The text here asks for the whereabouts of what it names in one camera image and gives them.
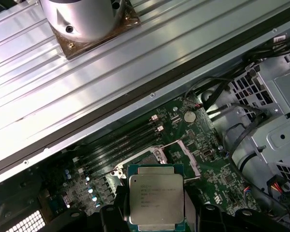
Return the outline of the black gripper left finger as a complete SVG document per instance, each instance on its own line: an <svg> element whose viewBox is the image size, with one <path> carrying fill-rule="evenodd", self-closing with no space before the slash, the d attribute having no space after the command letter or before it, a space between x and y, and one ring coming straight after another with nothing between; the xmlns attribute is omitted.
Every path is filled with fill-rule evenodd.
<svg viewBox="0 0 290 232"><path fill-rule="evenodd" d="M116 188L113 204L103 206L91 216L80 209L69 209L49 224L41 232L129 232L125 219L129 191L126 186Z"/></svg>

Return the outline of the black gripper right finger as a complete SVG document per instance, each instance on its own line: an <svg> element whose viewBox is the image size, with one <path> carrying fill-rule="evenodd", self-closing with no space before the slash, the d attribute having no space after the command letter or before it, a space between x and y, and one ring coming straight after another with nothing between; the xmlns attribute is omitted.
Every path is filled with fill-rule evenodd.
<svg viewBox="0 0 290 232"><path fill-rule="evenodd" d="M192 190L186 189L186 198L191 200L192 209L185 205L189 213L195 213L196 232L290 232L290 229L255 210L242 208L231 216L218 206L201 203Z"/></svg>

